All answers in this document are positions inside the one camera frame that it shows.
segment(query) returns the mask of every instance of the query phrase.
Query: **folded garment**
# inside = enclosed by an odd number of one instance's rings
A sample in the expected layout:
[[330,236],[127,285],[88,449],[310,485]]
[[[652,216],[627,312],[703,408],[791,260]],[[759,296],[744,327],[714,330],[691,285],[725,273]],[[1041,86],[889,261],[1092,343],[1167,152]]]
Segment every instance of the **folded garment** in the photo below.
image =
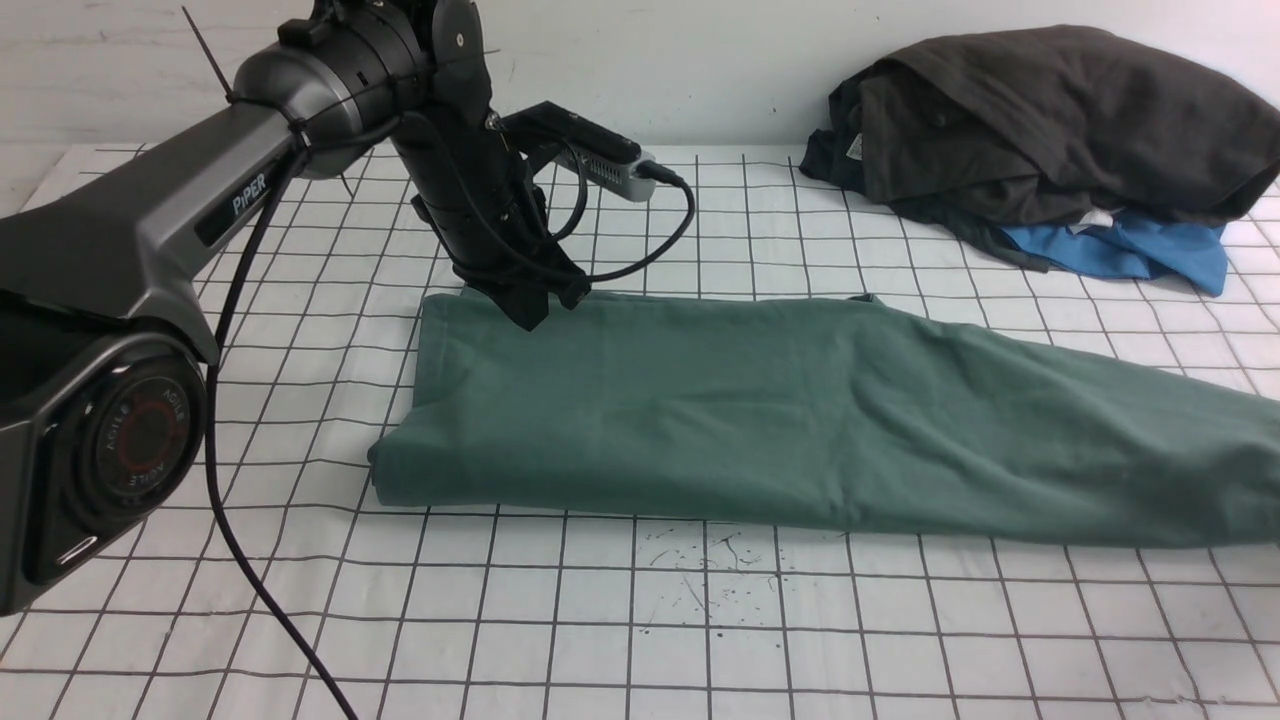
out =
[[381,503],[876,533],[1280,541],[1280,404],[876,302],[422,304]]
[[1190,223],[1161,223],[1142,213],[1114,217],[1112,227],[1005,227],[1023,252],[1094,278],[1155,279],[1176,273],[1208,295],[1222,295],[1226,250],[1222,231]]
[[942,195],[1007,225],[1070,224],[1119,202],[1221,225],[1280,173],[1280,110],[1097,28],[934,37],[851,81],[876,202]]

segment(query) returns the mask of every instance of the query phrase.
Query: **green cloth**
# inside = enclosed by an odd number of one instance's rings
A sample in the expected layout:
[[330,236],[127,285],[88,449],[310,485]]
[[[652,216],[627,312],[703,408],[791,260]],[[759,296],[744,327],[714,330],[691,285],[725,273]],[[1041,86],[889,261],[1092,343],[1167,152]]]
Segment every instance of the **green cloth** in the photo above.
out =
[[1123,547],[1280,541],[1280,402],[878,302],[422,302],[388,506]]

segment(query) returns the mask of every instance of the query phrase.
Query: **white wall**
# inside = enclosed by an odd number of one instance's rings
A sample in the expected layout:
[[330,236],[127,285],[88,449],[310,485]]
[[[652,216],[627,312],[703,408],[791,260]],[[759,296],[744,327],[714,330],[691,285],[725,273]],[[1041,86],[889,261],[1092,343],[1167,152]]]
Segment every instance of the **white wall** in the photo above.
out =
[[[494,104],[550,99],[649,143],[801,142],[827,92],[925,37],[1093,24],[1280,105],[1277,0],[479,0]],[[0,141],[161,140],[221,92],[183,0],[0,0]],[[310,0],[186,0],[228,72]]]

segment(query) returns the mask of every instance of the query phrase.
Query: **piper logo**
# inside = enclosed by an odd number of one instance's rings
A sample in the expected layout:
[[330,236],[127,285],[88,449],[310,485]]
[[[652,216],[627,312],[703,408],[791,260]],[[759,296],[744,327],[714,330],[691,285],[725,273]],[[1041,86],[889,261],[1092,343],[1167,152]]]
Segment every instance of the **piper logo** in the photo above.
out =
[[239,195],[232,199],[232,211],[236,217],[241,217],[241,213],[252,208],[253,202],[257,202],[257,199],[262,196],[262,191],[265,190],[266,176],[264,173],[259,173],[256,178],[244,186],[244,190],[242,190]]

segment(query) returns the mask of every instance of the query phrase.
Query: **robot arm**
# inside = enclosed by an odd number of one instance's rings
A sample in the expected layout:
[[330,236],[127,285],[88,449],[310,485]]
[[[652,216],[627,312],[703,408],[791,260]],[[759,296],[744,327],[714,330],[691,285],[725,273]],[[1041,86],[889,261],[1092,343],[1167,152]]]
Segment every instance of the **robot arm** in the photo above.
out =
[[572,309],[593,282],[626,274],[588,275],[564,255],[573,223],[547,229],[541,165],[639,201],[654,182],[682,187],[684,224],[628,272],[692,219],[689,186],[634,142],[550,104],[493,113],[471,0],[316,0],[227,90],[210,118],[0,220],[0,615],[141,521],[191,469],[212,415],[200,365],[211,387],[225,332],[210,329],[192,281],[293,177],[337,177],[390,140],[454,272],[529,331],[549,296]]

